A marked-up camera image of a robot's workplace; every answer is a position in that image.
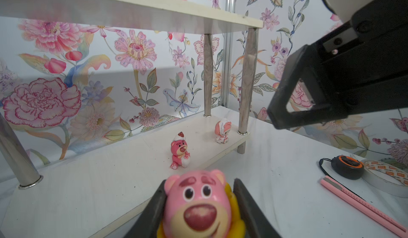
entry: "floral wallpaper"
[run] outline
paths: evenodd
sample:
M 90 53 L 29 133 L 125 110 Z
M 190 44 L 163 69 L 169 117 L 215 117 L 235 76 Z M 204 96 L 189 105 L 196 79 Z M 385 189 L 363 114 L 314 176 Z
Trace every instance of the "floral wallpaper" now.
M 37 168 L 204 109 L 200 35 L 7 17 L 0 24 L 0 112 Z M 214 106 L 223 45 L 214 35 Z M 0 154 L 0 182 L 12 176 Z
M 271 123 L 266 108 L 282 79 L 288 56 L 304 44 L 311 44 L 335 30 L 342 22 L 321 0 L 236 0 L 235 12 L 264 22 L 259 30 L 251 116 Z M 238 111 L 240 88 L 236 85 L 240 85 L 247 32 L 234 33 L 233 39 L 228 107 Z M 311 106 L 298 84 L 288 109 L 301 111 Z M 352 115 L 290 130 L 368 159 L 408 169 L 407 117 L 408 109 L 397 109 Z

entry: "bear nose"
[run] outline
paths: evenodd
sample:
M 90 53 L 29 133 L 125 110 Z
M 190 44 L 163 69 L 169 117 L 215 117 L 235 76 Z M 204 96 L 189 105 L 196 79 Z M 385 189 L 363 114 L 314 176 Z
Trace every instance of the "bear nose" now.
M 208 229 L 217 217 L 217 209 L 209 204 L 194 205 L 184 212 L 187 225 L 196 231 Z

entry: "pink bear figurine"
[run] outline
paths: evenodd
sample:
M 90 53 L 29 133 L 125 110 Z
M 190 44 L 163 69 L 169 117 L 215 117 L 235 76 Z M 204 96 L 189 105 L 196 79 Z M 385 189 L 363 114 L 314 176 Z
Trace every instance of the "pink bear figurine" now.
M 179 165 L 186 168 L 190 163 L 190 153 L 187 152 L 187 142 L 184 138 L 183 132 L 174 137 L 171 143 L 171 153 L 173 154 L 170 168 L 177 169 Z
M 225 176 L 219 170 L 170 176 L 164 184 L 166 238 L 225 238 L 231 225 L 225 184 Z
M 228 133 L 231 130 L 231 122 L 226 118 L 218 121 L 215 125 L 215 141 L 218 143 L 227 143 L 228 142 Z

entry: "white shelf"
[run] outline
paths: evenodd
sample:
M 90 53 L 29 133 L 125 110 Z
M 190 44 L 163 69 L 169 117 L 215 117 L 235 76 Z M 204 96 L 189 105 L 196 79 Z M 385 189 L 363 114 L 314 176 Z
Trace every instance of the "white shelf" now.
M 96 149 L 40 171 L 43 181 L 15 190 L 1 230 L 7 238 L 104 237 L 140 213 L 161 181 L 205 169 L 249 139 L 232 125 L 226 144 L 215 142 L 216 116 L 203 113 Z M 186 136 L 191 163 L 170 168 L 170 143 Z
M 0 16 L 192 34 L 263 26 L 258 19 L 182 0 L 0 0 Z

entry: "pink pen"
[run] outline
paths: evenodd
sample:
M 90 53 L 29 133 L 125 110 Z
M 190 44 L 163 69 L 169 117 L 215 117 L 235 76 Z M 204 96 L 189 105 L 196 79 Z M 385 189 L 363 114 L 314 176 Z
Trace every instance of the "pink pen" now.
M 362 200 L 355 194 L 353 194 L 350 190 L 346 189 L 343 185 L 335 181 L 334 179 L 326 176 L 323 178 L 320 183 L 325 186 L 328 190 L 332 191 L 341 199 L 345 200 L 349 204 L 353 205 L 355 208 L 360 210 L 365 215 L 369 216 L 373 220 L 377 221 L 396 235 L 401 238 L 408 238 L 407 230 L 404 226 L 399 224 L 394 219 L 390 218 L 384 212 L 378 210 L 371 204 L 367 203 L 366 201 Z

